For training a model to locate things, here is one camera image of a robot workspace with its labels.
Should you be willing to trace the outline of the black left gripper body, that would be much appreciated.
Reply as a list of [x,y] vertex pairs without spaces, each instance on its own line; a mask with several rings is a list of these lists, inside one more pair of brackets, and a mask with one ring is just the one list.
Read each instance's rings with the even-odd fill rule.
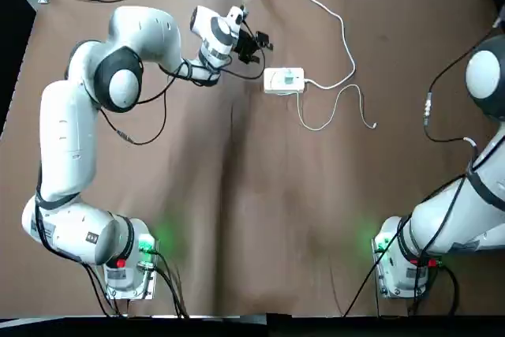
[[256,40],[247,30],[240,29],[234,52],[238,55],[253,55],[256,51]]

